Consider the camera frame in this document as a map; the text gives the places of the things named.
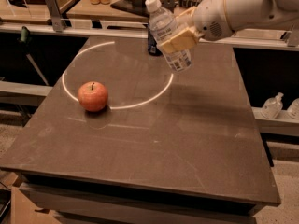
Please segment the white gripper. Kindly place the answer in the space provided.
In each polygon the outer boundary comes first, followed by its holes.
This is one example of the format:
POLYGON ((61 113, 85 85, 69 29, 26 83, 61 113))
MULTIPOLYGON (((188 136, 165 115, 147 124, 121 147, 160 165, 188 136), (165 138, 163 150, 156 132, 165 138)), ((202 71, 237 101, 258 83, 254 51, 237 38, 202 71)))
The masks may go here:
POLYGON ((180 30, 175 35, 158 43, 163 53, 174 53, 194 47, 203 37, 208 41, 216 41, 233 34, 227 21, 225 0, 203 0, 197 7, 190 7, 177 15, 179 24, 193 24, 180 30))

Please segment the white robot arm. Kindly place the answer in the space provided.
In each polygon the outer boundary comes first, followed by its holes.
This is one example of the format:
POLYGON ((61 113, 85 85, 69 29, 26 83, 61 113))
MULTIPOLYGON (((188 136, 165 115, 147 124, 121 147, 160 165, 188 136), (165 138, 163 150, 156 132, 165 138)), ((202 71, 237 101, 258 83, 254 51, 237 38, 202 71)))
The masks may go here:
POLYGON ((296 24, 299 0, 202 0, 178 16, 178 28, 158 44, 160 51, 190 49, 200 39, 217 41, 244 29, 276 29, 296 24))

